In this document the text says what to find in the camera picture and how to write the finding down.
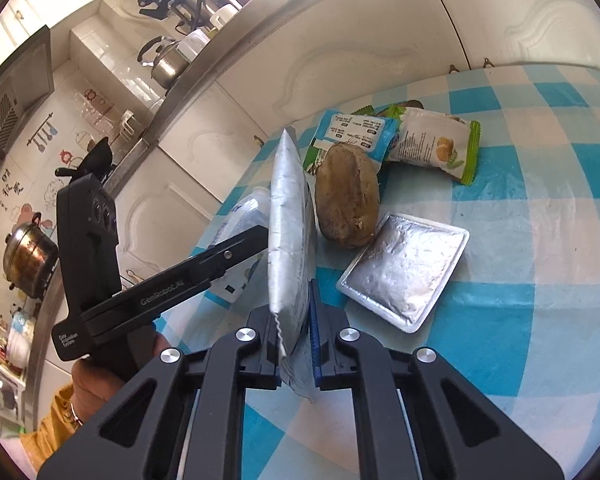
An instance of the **brown potato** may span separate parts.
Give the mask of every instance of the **brown potato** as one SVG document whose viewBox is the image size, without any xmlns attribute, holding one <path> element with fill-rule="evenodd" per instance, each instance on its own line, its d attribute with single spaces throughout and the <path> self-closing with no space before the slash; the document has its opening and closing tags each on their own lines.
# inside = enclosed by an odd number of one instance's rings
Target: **brown potato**
<svg viewBox="0 0 600 480">
<path fill-rule="evenodd" d="M 348 248 L 373 238 L 378 222 L 380 191 L 371 160 L 357 146 L 332 146 L 318 168 L 315 208 L 327 240 Z"/>
</svg>

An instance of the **pot handle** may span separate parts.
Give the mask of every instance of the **pot handle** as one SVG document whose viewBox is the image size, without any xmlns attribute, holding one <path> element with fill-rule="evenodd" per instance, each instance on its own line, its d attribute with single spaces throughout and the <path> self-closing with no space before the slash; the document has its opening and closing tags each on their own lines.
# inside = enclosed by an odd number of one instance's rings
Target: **pot handle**
<svg viewBox="0 0 600 480">
<path fill-rule="evenodd" d="M 152 40 L 147 41 L 144 44 L 144 46 L 140 49 L 140 52 L 138 52 L 138 63 L 140 63 L 142 66 L 153 66 L 153 61 L 144 61 L 142 60 L 142 57 L 144 56 L 144 54 L 149 52 L 155 45 L 163 41 L 169 41 L 170 43 L 174 43 L 176 40 L 170 38 L 169 36 L 158 36 L 157 38 L 153 38 Z"/>
</svg>

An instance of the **stainless steel pot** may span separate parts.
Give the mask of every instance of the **stainless steel pot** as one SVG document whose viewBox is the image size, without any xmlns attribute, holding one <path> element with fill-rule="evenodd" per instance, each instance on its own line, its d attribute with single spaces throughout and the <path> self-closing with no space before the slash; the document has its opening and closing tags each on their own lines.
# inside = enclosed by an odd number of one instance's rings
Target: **stainless steel pot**
<svg viewBox="0 0 600 480">
<path fill-rule="evenodd" d="M 158 46 L 158 55 L 153 61 L 145 61 L 142 59 L 144 54 L 163 41 L 167 42 L 167 44 Z M 189 60 L 176 49 L 178 43 L 179 42 L 173 38 L 158 36 L 157 38 L 149 40 L 138 53 L 138 63 L 142 66 L 152 67 L 151 77 L 165 90 L 169 90 L 176 82 L 176 79 L 179 78 L 180 74 L 182 74 L 187 66 L 189 66 Z"/>
<path fill-rule="evenodd" d="M 40 213 L 29 223 L 19 225 L 7 235 L 2 268 L 11 288 L 18 287 L 27 296 L 41 300 L 58 261 L 58 246 L 40 229 Z"/>
</svg>

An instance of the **metal bolt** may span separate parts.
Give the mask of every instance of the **metal bolt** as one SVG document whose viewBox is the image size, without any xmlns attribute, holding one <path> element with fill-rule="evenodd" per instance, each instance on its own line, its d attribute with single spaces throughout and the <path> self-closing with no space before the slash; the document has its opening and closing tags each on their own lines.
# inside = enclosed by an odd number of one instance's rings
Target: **metal bolt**
<svg viewBox="0 0 600 480">
<path fill-rule="evenodd" d="M 360 332 L 355 328 L 343 328 L 340 330 L 340 339 L 347 342 L 357 341 L 360 339 Z"/>
<path fill-rule="evenodd" d="M 423 363 L 432 363 L 436 360 L 436 353 L 431 348 L 421 348 L 416 352 L 418 361 Z"/>
<path fill-rule="evenodd" d="M 167 348 L 160 354 L 160 360 L 163 363 L 174 363 L 180 358 L 180 351 L 177 348 Z"/>
<path fill-rule="evenodd" d="M 256 339 L 256 331 L 253 328 L 246 326 L 238 330 L 238 332 L 235 333 L 235 336 L 238 338 L 238 340 L 243 342 L 253 341 Z"/>
</svg>

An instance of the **silver foil package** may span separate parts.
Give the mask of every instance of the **silver foil package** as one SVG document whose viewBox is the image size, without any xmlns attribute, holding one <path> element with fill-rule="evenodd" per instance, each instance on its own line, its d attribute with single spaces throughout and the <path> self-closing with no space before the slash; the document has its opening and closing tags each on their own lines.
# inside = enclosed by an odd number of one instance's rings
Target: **silver foil package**
<svg viewBox="0 0 600 480">
<path fill-rule="evenodd" d="M 315 215 L 309 186 L 288 131 L 280 138 L 271 180 L 269 310 L 278 327 L 280 377 L 299 395 L 313 389 L 307 330 L 309 280 L 315 277 Z"/>
<path fill-rule="evenodd" d="M 388 213 L 336 288 L 407 333 L 432 311 L 469 239 L 466 229 Z"/>
</svg>

